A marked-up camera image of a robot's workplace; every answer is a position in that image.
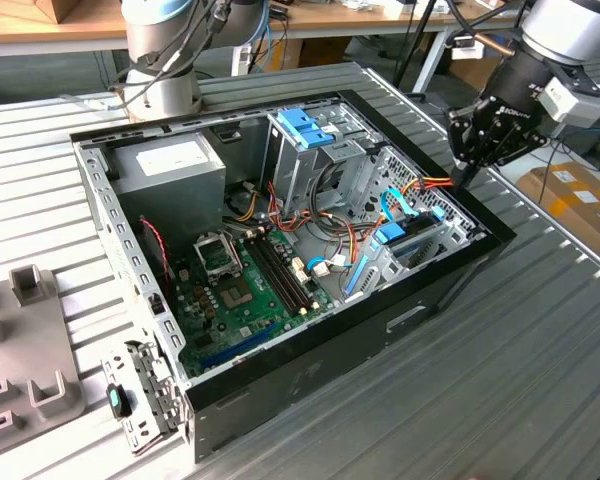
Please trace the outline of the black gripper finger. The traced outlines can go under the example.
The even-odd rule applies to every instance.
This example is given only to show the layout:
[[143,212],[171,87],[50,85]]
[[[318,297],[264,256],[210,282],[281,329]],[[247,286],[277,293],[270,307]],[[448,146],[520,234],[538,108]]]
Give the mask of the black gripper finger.
[[518,123],[505,127],[494,123],[487,131],[469,137],[463,160],[466,166],[460,173],[460,186],[468,187],[477,173],[492,166],[505,166],[531,151],[546,146],[548,138],[537,130],[524,131]]
[[471,105],[448,110],[448,141],[455,166],[451,172],[454,187],[468,187],[477,173],[485,167],[483,140],[476,129],[476,113],[480,113],[485,100],[475,100]]

